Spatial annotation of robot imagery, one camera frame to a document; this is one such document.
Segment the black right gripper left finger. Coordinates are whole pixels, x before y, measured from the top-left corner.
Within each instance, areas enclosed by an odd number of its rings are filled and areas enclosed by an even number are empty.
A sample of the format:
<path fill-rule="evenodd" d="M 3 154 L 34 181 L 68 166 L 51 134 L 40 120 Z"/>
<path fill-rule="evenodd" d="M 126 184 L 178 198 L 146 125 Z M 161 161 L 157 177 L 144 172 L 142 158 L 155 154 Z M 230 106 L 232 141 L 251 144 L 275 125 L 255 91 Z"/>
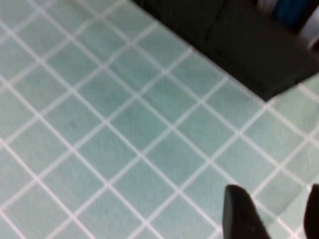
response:
<path fill-rule="evenodd" d="M 225 187 L 222 229 L 225 239 L 270 238 L 252 198 L 238 185 Z"/>

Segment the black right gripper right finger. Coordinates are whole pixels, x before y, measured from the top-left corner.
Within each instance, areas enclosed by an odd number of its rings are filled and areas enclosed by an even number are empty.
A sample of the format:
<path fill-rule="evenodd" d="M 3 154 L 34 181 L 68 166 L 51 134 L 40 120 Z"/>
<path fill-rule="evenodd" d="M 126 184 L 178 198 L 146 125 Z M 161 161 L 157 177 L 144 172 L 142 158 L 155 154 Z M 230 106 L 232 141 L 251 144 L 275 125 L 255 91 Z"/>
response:
<path fill-rule="evenodd" d="M 319 239 L 319 185 L 313 184 L 305 211 L 305 235 Z"/>

